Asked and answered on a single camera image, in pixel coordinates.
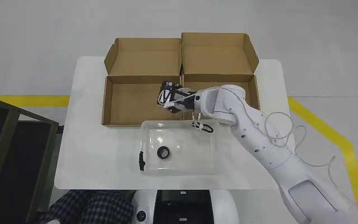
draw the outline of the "person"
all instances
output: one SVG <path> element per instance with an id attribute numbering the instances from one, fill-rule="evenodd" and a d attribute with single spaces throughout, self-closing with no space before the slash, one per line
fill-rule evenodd
<path id="1" fill-rule="evenodd" d="M 39 219 L 39 224 L 128 224 L 132 190 L 70 190 Z"/>

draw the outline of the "concrete floor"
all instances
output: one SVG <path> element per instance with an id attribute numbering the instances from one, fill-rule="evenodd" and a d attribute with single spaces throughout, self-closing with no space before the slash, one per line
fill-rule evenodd
<path id="1" fill-rule="evenodd" d="M 0 95 L 69 95 L 77 58 L 104 56 L 119 36 L 246 32 L 260 59 L 282 63 L 288 95 L 358 148 L 357 10 L 356 0 L 2 0 Z M 66 108 L 27 109 L 64 124 Z M 300 155 L 316 163 L 336 155 L 332 176 L 353 199 L 341 151 L 307 128 Z M 242 223 L 295 223 L 278 192 L 243 191 L 232 192 Z"/>

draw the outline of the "table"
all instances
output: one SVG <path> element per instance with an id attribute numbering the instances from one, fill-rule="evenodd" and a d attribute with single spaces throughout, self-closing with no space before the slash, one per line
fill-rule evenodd
<path id="1" fill-rule="evenodd" d="M 220 130 L 225 168 L 216 175 L 145 176 L 139 170 L 140 129 L 101 125 L 104 57 L 77 61 L 55 176 L 58 189 L 277 189 L 267 171 L 234 139 Z M 257 76 L 261 110 L 290 114 L 281 63 L 261 60 Z M 291 124 L 270 118 L 281 133 Z M 288 143 L 294 148 L 294 139 Z"/>

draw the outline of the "transparent plastic bin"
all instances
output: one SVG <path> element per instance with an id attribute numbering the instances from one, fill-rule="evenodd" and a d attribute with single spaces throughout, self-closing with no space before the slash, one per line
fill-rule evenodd
<path id="1" fill-rule="evenodd" d="M 144 175 L 200 175 L 218 173 L 218 122 L 202 120 L 210 125 L 212 133 L 197 131 L 191 120 L 145 121 L 142 123 L 142 151 Z M 161 146 L 170 150 L 167 159 L 158 157 Z"/>

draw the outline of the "open cardboard box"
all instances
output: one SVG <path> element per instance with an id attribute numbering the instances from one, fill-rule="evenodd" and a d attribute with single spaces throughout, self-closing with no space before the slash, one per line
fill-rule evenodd
<path id="1" fill-rule="evenodd" d="M 182 85 L 194 91 L 225 84 L 245 89 L 246 102 L 260 109 L 253 74 L 258 57 L 247 34 L 184 32 L 181 35 Z M 191 112 L 184 119 L 192 119 Z"/>
<path id="2" fill-rule="evenodd" d="M 180 83 L 179 38 L 117 38 L 105 66 L 102 124 L 139 127 L 145 120 L 181 120 L 156 104 L 164 80 Z"/>

